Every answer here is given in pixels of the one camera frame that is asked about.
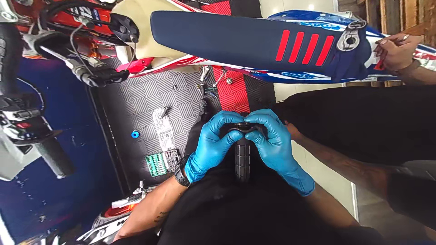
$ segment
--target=rubber mat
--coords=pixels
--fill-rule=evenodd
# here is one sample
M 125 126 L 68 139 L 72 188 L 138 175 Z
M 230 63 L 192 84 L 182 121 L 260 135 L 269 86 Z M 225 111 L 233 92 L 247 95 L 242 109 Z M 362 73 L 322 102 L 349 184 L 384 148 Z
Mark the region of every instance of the rubber mat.
M 228 1 L 219 2 L 223 3 L 229 6 Z M 105 61 L 113 67 L 119 65 L 117 59 Z M 211 69 L 205 88 L 212 87 L 215 78 L 219 78 L 221 73 L 220 69 Z M 152 119 L 152 111 L 155 109 L 171 107 L 168 116 L 173 128 L 175 146 L 180 154 L 184 155 L 189 130 L 200 110 L 202 96 L 195 86 L 199 83 L 200 77 L 200 72 L 185 74 L 167 71 L 129 78 L 123 83 L 99 90 L 119 160 L 131 190 L 137 188 L 140 180 L 144 180 L 144 184 L 150 186 L 159 184 L 169 177 L 151 177 L 146 165 L 146 156 L 162 152 Z M 233 78 L 232 84 L 226 83 L 227 77 Z M 272 83 L 262 82 L 234 71 L 227 72 L 221 79 L 218 92 L 215 94 L 219 100 L 206 95 L 212 113 L 217 113 L 221 109 L 250 112 L 268 108 L 275 102 Z M 140 133 L 137 139 L 131 137 L 134 130 Z

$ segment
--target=gloved hand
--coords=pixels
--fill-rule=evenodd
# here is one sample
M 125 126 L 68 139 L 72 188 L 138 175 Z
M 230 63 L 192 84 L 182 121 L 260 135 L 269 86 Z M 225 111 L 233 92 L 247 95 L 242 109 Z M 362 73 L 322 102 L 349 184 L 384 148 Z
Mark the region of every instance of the gloved hand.
M 292 156 L 291 134 L 278 116 L 270 109 L 250 113 L 246 122 L 260 123 L 268 129 L 268 140 L 259 132 L 247 133 L 245 138 L 254 142 L 263 162 L 277 173 L 302 196 L 315 190 L 315 181 Z
M 201 180 L 209 169 L 222 162 L 230 147 L 244 137 L 239 131 L 231 131 L 224 138 L 219 138 L 224 124 L 239 122 L 244 122 L 244 117 L 235 112 L 221 111 L 203 126 L 197 149 L 186 161 L 185 174 L 189 182 Z

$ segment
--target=tattoo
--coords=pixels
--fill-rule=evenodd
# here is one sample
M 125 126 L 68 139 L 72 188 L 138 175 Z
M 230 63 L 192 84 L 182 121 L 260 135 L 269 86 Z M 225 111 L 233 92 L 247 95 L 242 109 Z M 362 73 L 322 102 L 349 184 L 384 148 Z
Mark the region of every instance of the tattoo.
M 153 220 L 153 222 L 155 223 L 162 222 L 168 216 L 168 213 L 169 212 L 160 212 L 159 215 L 156 217 L 156 219 Z

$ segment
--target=ring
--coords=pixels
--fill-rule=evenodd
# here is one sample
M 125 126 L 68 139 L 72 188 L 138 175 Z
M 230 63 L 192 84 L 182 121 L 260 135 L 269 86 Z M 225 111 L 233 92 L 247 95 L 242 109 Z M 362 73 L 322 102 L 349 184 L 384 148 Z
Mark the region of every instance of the ring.
M 410 37 L 410 35 L 406 34 L 401 41 L 405 41 L 408 37 Z

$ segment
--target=black rubber grip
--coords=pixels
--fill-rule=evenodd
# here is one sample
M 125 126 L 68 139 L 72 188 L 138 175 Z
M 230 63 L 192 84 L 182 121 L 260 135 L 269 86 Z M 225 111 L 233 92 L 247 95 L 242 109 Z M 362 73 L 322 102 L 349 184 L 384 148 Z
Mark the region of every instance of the black rubber grip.
M 250 141 L 242 138 L 236 142 L 235 171 L 239 182 L 250 179 Z
M 56 138 L 48 138 L 35 147 L 58 179 L 74 173 L 73 163 Z
M 17 72 L 23 52 L 15 24 L 0 23 L 0 95 L 18 93 Z

